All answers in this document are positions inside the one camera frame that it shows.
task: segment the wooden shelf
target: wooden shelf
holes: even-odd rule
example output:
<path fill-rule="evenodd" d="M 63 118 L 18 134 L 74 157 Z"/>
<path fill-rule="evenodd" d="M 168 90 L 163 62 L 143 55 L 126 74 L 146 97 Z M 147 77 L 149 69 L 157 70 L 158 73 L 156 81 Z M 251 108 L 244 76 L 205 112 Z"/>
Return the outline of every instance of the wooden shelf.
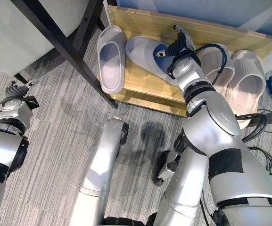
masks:
<path fill-rule="evenodd" d="M 161 112 L 176 114 L 179 116 L 186 115 L 185 102 L 174 102 L 172 100 L 154 97 L 138 92 L 123 89 L 121 92 L 111 94 L 112 98 L 133 105 L 155 109 Z"/>
<path fill-rule="evenodd" d="M 172 43 L 177 34 L 173 25 L 179 24 L 191 35 L 197 48 L 208 43 L 223 43 L 231 52 L 251 50 L 261 58 L 272 51 L 272 36 L 238 28 L 143 10 L 108 6 L 112 25 L 123 30 L 126 40 L 146 36 Z M 114 99 L 152 108 L 162 112 L 185 116 L 186 106 L 178 87 L 137 66 L 125 58 L 124 89 L 112 95 Z"/>

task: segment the floor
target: floor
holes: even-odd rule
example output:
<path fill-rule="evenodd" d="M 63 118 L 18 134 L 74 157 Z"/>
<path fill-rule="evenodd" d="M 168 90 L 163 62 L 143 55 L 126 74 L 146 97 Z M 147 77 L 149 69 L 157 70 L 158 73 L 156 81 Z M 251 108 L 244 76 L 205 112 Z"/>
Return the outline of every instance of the floor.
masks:
<path fill-rule="evenodd" d="M 98 63 L 93 53 L 99 33 L 92 37 L 84 57 L 96 74 Z M 127 122 L 130 131 L 116 160 L 106 216 L 146 222 L 157 211 L 169 183 L 154 186 L 152 169 L 158 155 L 173 148 L 185 119 L 124 103 L 119 103 L 117 110 L 112 109 L 55 50 L 26 68 L 22 75 L 39 78 L 29 95 L 37 98 L 40 108 L 33 110 L 31 129 L 26 132 L 30 145 L 24 165 L 7 181 L 0 225 L 65 226 L 101 128 L 106 119 L 114 116 Z M 0 73 L 0 100 L 10 80 Z M 259 106 L 272 110 L 268 89 Z M 263 133 L 248 145 L 272 153 L 272 134 Z M 255 155 L 264 164 L 263 156 Z M 213 212 L 207 180 L 204 192 Z M 195 225 L 205 225 L 201 210 Z"/>

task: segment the slipper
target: slipper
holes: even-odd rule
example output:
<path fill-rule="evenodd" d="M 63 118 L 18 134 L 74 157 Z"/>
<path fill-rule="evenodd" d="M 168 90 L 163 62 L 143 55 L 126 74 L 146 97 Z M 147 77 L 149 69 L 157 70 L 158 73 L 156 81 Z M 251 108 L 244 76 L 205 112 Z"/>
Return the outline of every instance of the slipper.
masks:
<path fill-rule="evenodd" d="M 263 94 L 266 81 L 261 59 L 253 52 L 241 50 L 232 58 L 235 75 L 228 84 L 226 100 L 236 115 L 255 113 L 258 99 Z M 250 120 L 241 120 L 245 128 Z"/>
<path fill-rule="evenodd" d="M 173 56 L 157 57 L 158 51 L 164 50 L 168 44 L 143 36 L 130 39 L 125 46 L 125 53 L 136 65 L 155 74 L 166 82 L 178 86 L 177 81 L 167 74 L 167 68 L 171 65 Z"/>
<path fill-rule="evenodd" d="M 125 37 L 118 26 L 102 31 L 97 41 L 101 88 L 114 94 L 123 89 L 125 65 Z"/>
<path fill-rule="evenodd" d="M 214 88 L 218 93 L 225 97 L 227 86 L 234 76 L 235 68 L 231 60 L 228 47 L 220 43 L 216 44 L 225 50 L 227 55 L 227 63 L 222 73 L 219 75 L 218 80 L 214 84 Z M 201 61 L 203 72 L 206 74 L 206 77 L 213 82 L 222 65 L 222 52 L 218 48 L 210 47 L 201 50 L 198 57 Z"/>

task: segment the white wall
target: white wall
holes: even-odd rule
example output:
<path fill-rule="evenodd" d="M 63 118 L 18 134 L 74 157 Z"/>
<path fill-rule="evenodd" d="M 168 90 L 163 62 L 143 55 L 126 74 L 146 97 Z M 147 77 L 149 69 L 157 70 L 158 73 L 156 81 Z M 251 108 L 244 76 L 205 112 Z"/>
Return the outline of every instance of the white wall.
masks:
<path fill-rule="evenodd" d="M 119 6 L 219 24 L 272 35 L 272 0 L 117 0 Z"/>

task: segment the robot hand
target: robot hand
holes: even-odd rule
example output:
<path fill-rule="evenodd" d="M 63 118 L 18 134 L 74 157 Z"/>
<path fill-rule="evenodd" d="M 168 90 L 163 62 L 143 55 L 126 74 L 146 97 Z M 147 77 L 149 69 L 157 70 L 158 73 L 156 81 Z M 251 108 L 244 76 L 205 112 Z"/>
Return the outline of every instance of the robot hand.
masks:
<path fill-rule="evenodd" d="M 0 101 L 0 206 L 7 178 L 21 168 L 27 154 L 29 142 L 24 133 L 30 128 L 32 109 L 39 104 L 34 96 L 24 96 L 37 82 L 32 80 L 21 87 L 10 82 L 6 98 Z"/>

